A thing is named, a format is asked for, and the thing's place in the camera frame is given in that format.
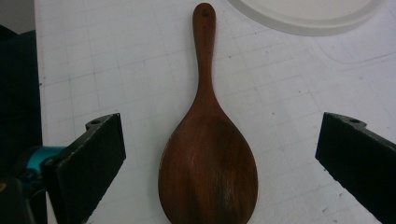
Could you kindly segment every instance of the white grid mat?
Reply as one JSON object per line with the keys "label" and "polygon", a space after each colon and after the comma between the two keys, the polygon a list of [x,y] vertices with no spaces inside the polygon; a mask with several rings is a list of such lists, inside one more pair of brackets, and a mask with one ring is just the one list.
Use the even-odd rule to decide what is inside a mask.
{"label": "white grid mat", "polygon": [[[169,223],[157,177],[194,97],[191,0],[36,0],[43,134],[67,146],[86,122],[121,113],[127,160],[88,223]],[[330,37],[287,35],[226,0],[217,11],[215,92],[259,172],[249,223],[378,223],[315,160],[324,111],[396,142],[396,3]]]}

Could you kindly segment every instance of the white lid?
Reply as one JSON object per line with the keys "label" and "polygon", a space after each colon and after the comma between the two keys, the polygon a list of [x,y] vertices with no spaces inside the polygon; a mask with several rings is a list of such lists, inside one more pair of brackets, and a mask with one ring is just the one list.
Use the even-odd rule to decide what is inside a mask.
{"label": "white lid", "polygon": [[229,0],[267,27],[294,35],[337,35],[368,21],[385,0]]}

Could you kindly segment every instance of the wooden rice paddle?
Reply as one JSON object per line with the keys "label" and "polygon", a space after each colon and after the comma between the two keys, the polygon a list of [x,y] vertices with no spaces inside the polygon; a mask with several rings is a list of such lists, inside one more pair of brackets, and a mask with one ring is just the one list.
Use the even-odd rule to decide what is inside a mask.
{"label": "wooden rice paddle", "polygon": [[198,90],[163,152],[161,204],[173,224],[247,223],[257,201],[257,169],[247,141],[222,111],[213,90],[214,8],[198,5],[192,25]]}

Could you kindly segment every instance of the dark wood stain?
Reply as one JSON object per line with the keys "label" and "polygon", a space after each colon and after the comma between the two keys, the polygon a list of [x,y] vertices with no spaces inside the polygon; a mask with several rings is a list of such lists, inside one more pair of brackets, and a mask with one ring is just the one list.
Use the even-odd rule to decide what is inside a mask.
{"label": "dark wood stain", "polygon": [[247,141],[213,91],[214,8],[198,5],[192,25],[198,90],[163,152],[158,180],[161,205],[173,224],[247,223],[257,201],[257,169]]}

